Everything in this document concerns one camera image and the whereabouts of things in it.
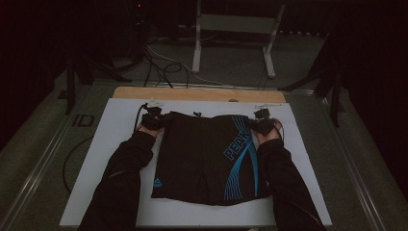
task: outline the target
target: black jacket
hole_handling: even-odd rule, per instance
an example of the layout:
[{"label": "black jacket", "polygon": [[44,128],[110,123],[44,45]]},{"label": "black jacket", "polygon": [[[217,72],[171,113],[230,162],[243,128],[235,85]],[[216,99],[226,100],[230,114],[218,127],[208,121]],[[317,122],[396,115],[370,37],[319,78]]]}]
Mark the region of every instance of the black jacket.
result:
[{"label": "black jacket", "polygon": [[[140,170],[153,157],[155,138],[136,132],[120,144],[108,162],[102,180],[78,230],[134,230],[140,197]],[[258,148],[262,173],[273,196],[274,214],[281,230],[325,230],[291,153],[280,140]]]}]

